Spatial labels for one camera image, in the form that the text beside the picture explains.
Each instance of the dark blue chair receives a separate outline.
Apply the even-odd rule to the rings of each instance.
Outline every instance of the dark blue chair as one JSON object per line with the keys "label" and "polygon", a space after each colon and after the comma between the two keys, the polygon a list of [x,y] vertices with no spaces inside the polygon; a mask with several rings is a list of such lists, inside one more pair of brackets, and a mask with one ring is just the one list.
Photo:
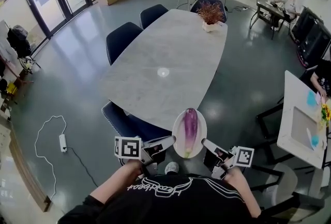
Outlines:
{"label": "dark blue chair", "polygon": [[224,13],[224,17],[223,17],[223,20],[221,22],[225,23],[227,21],[227,19],[228,19],[227,12],[224,9],[223,3],[219,0],[197,0],[193,4],[193,6],[191,8],[191,12],[198,13],[198,10],[201,9],[203,2],[210,3],[210,4],[214,4],[214,3],[219,4],[220,5],[220,10]]}
{"label": "dark blue chair", "polygon": [[142,121],[131,114],[126,115],[123,109],[113,102],[107,103],[101,111],[121,137],[134,138],[139,136],[143,142],[147,142],[149,140],[171,136],[172,134],[168,130]]}
{"label": "dark blue chair", "polygon": [[119,55],[122,54],[142,31],[139,26],[128,22],[107,35],[106,50],[110,65],[117,60]]}
{"label": "dark blue chair", "polygon": [[159,19],[168,11],[165,6],[158,4],[140,13],[140,23],[143,29],[146,29],[151,23]]}

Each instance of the sneaker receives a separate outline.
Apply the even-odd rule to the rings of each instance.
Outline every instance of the sneaker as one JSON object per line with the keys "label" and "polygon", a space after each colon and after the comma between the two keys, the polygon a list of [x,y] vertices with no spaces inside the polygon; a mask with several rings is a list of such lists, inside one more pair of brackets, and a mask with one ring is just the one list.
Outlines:
{"label": "sneaker", "polygon": [[178,163],[172,161],[168,163],[168,165],[165,167],[164,173],[167,174],[168,172],[175,172],[178,173],[179,171],[179,165]]}

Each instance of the black cable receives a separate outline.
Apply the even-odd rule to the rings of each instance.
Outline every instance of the black cable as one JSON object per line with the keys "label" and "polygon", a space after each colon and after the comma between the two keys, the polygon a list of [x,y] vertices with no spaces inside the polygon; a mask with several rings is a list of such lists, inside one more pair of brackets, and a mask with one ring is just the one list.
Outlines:
{"label": "black cable", "polygon": [[92,180],[92,182],[94,183],[94,185],[95,185],[96,187],[99,187],[99,186],[96,184],[96,182],[94,181],[93,177],[92,177],[92,176],[90,175],[90,173],[88,172],[88,169],[87,169],[87,167],[84,165],[84,163],[82,162],[81,158],[80,158],[80,157],[77,155],[77,153],[74,151],[74,149],[73,149],[72,147],[67,147],[67,148],[69,148],[69,149],[71,149],[71,150],[73,151],[73,153],[77,156],[77,158],[78,158],[79,161],[81,162],[82,166],[85,168],[85,170],[86,170],[88,176],[91,178],[91,180]]}

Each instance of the potted plant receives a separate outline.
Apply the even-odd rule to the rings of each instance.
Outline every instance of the potted plant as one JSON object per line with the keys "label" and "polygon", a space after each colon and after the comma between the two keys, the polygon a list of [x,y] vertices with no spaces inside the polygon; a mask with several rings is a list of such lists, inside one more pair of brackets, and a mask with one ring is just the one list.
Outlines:
{"label": "potted plant", "polygon": [[202,2],[198,15],[203,20],[202,28],[208,33],[215,31],[217,24],[224,18],[224,12],[221,11],[220,4],[217,3]]}

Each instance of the power strip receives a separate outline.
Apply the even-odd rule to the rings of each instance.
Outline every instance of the power strip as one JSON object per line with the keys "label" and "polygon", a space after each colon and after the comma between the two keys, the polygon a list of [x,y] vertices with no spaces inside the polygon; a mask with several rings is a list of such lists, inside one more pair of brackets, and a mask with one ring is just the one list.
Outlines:
{"label": "power strip", "polygon": [[60,148],[61,148],[61,152],[67,152],[67,142],[66,142],[66,136],[64,134],[58,136],[60,139]]}

